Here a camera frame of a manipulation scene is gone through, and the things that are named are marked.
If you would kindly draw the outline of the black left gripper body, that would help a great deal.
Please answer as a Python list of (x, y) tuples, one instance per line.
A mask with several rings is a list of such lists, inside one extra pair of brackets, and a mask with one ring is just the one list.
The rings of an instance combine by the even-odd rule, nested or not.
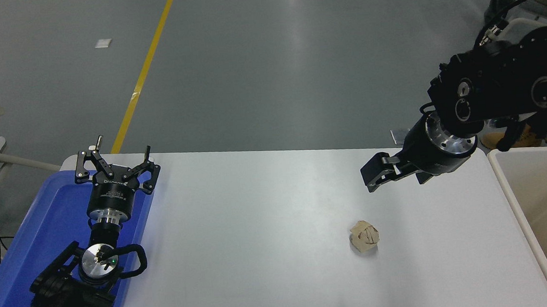
[(100, 212), (113, 210), (121, 213), (123, 218), (130, 218), (135, 193), (139, 186), (137, 178), (132, 178), (128, 182), (104, 180), (94, 184), (87, 207), (87, 216), (97, 221)]

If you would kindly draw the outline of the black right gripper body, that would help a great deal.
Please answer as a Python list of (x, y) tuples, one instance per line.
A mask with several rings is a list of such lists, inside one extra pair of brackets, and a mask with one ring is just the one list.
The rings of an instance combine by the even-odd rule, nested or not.
[(464, 162), (463, 138), (444, 128), (438, 114), (424, 114), (411, 128), (403, 143), (401, 157), (416, 171), (432, 177), (458, 169)]

